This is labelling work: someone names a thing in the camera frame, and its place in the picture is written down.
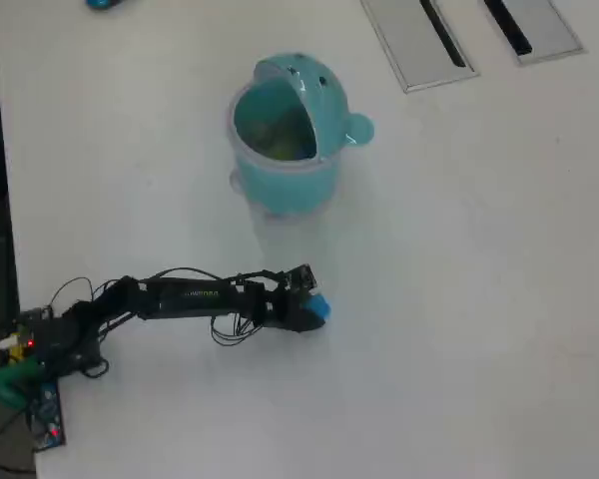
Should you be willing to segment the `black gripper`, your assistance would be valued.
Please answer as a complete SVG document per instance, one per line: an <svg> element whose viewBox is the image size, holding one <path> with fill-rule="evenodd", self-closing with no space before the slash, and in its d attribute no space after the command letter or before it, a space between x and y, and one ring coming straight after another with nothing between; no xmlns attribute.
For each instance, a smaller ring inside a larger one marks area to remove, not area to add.
<svg viewBox="0 0 599 479"><path fill-rule="evenodd" d="M303 300L303 293L281 286L268 292L265 327L283 327L292 332L322 328L326 319L311 309L300 309Z"/></svg>

